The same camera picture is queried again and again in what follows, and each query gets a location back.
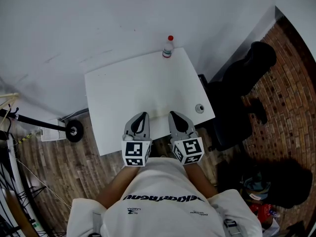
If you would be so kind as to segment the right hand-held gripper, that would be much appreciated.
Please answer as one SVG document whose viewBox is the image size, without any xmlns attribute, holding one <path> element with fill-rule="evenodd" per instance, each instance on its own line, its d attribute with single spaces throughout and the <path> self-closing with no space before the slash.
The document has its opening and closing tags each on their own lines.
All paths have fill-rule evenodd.
<svg viewBox="0 0 316 237">
<path fill-rule="evenodd" d="M 204 155 L 204 147 L 193 122 L 182 113 L 170 111 L 168 124 L 171 134 L 171 151 L 175 158 L 182 165 L 199 162 Z"/>
</svg>

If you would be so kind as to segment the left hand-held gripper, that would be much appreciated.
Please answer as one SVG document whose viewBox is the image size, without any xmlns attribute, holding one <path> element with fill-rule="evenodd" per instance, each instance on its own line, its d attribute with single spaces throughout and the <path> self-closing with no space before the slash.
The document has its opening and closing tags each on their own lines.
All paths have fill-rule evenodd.
<svg viewBox="0 0 316 237">
<path fill-rule="evenodd" d="M 127 167 L 143 167 L 151 153 L 152 140 L 150 136 L 149 115 L 140 112 L 132 117 L 125 125 L 121 142 L 121 154 Z"/>
</svg>

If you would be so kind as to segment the person's left forearm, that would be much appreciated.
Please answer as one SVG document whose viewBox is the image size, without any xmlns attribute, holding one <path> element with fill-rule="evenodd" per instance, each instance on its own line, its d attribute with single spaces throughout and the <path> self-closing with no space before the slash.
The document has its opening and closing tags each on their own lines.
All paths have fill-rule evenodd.
<svg viewBox="0 0 316 237">
<path fill-rule="evenodd" d="M 140 167 L 124 167 L 116 177 L 99 193 L 95 199 L 106 209 L 109 209 L 121 199 L 125 190 L 136 177 Z"/>
</svg>

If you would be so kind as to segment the person's right forearm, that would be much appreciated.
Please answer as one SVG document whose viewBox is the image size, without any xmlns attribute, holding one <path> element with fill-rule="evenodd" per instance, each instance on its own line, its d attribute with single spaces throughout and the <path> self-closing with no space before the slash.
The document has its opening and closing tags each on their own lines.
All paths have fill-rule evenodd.
<svg viewBox="0 0 316 237">
<path fill-rule="evenodd" d="M 197 163 L 184 165 L 184 169 L 188 179 L 205 198 L 211 198 L 218 194 Z"/>
</svg>

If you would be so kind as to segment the white table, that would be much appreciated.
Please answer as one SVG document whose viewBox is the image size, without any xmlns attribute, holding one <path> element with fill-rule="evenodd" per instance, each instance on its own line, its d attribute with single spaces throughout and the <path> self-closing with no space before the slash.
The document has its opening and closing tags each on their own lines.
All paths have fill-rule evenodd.
<svg viewBox="0 0 316 237">
<path fill-rule="evenodd" d="M 173 50 L 170 58 L 154 52 L 117 62 L 85 75 L 93 133 L 100 155 L 121 150 L 125 124 L 140 112 L 168 108 L 194 124 L 215 117 L 206 92 L 186 51 Z M 197 104 L 204 112 L 195 110 Z M 150 119 L 150 137 L 169 134 L 168 115 Z"/>
</svg>

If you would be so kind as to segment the black coat rack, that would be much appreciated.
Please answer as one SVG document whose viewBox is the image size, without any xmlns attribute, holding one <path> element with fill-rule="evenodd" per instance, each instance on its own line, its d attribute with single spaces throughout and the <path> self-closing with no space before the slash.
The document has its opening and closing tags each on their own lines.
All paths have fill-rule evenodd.
<svg viewBox="0 0 316 237">
<path fill-rule="evenodd" d="M 50 124 L 50 123 L 36 120 L 33 118 L 28 118 L 28 117 L 25 117 L 23 115 L 11 113 L 5 109 L 0 109 L 0 117 L 2 117 L 2 118 L 9 117 L 9 118 L 15 119 L 19 122 L 23 122 L 26 124 L 44 127 L 44 128 L 48 128 L 48 129 L 53 129 L 53 130 L 57 130 L 57 131 L 64 131 L 66 133 L 66 138 L 70 142 L 73 142 L 73 143 L 80 141 L 83 137 L 83 134 L 84 134 L 83 125 L 78 120 L 71 120 L 67 123 L 67 125 L 65 127 L 63 127 L 60 125 Z"/>
</svg>

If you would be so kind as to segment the black office chair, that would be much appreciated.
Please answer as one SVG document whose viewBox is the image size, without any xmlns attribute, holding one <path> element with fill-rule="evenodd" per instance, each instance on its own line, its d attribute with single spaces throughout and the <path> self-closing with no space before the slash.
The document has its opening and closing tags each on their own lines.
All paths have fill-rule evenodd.
<svg viewBox="0 0 316 237">
<path fill-rule="evenodd" d="M 198 76 L 215 114 L 215 118 L 201 124 L 212 140 L 209 150 L 224 151 L 250 137 L 253 133 L 250 114 L 261 124 L 267 123 L 266 111 L 258 98 L 250 99 L 249 105 L 241 98 L 250 93 L 276 61 L 275 50 L 256 41 L 243 59 L 226 69 L 220 81 L 207 82 L 203 74 Z"/>
</svg>

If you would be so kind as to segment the plastic bottle with red cap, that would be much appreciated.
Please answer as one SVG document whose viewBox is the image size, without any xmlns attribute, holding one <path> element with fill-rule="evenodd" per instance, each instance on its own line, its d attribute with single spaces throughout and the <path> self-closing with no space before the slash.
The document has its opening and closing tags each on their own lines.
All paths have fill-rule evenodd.
<svg viewBox="0 0 316 237">
<path fill-rule="evenodd" d="M 164 58 L 170 58 L 172 55 L 172 51 L 174 49 L 174 45 L 173 45 L 173 39 L 174 37 L 169 35 L 167 38 L 167 42 L 164 45 L 163 51 L 162 51 L 162 56 Z"/>
</svg>

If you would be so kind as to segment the white perforated box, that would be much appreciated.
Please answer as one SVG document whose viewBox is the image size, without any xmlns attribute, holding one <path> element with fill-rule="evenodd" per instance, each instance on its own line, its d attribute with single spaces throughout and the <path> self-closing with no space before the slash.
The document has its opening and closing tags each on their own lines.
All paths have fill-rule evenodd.
<svg viewBox="0 0 316 237">
<path fill-rule="evenodd" d="M 53 125 L 57 125 L 57 126 L 61 126 L 61 127 L 66 127 L 65 123 L 63 121 L 58 120 L 58 119 L 49 120 L 48 123 L 53 124 Z M 66 139 L 66 132 L 41 127 L 40 128 L 40 138 L 41 138 L 42 142 L 65 140 Z"/>
</svg>

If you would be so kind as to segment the person's white shirt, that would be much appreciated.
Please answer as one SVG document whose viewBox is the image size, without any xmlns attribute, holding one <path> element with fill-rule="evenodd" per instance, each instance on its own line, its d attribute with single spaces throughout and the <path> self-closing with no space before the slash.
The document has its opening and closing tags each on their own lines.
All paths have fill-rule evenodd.
<svg viewBox="0 0 316 237">
<path fill-rule="evenodd" d="M 119 201 L 106 209 L 76 198 L 67 237 L 263 237 L 237 190 L 205 198 L 173 158 L 149 158 Z"/>
</svg>

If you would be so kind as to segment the red bag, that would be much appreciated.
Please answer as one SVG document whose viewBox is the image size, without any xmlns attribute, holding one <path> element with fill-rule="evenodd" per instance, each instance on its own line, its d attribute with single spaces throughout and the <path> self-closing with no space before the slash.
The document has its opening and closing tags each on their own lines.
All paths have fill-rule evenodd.
<svg viewBox="0 0 316 237">
<path fill-rule="evenodd" d="M 271 215 L 272 210 L 271 204 L 257 204 L 253 203 L 250 205 L 250 210 L 258 217 L 258 218 L 267 218 Z"/>
</svg>

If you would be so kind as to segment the black metal rack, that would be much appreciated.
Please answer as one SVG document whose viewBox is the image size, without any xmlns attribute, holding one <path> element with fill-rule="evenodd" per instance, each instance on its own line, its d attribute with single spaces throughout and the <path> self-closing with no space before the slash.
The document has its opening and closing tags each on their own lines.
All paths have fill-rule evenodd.
<svg viewBox="0 0 316 237">
<path fill-rule="evenodd" d="M 50 237 L 34 202 L 44 188 L 29 186 L 15 149 L 12 135 L 0 131 L 0 237 Z"/>
</svg>

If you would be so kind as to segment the wooden clothes hanger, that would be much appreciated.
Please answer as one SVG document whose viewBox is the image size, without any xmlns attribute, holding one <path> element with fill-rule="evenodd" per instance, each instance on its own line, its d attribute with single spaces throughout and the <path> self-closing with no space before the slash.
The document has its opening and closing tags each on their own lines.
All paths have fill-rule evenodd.
<svg viewBox="0 0 316 237">
<path fill-rule="evenodd" d="M 19 111 L 19 108 L 16 108 L 16 110 L 12 112 L 12 107 L 18 98 L 19 94 L 16 92 L 0 95 L 0 117 L 2 118 L 0 128 L 6 118 L 16 119 L 15 115 Z"/>
</svg>

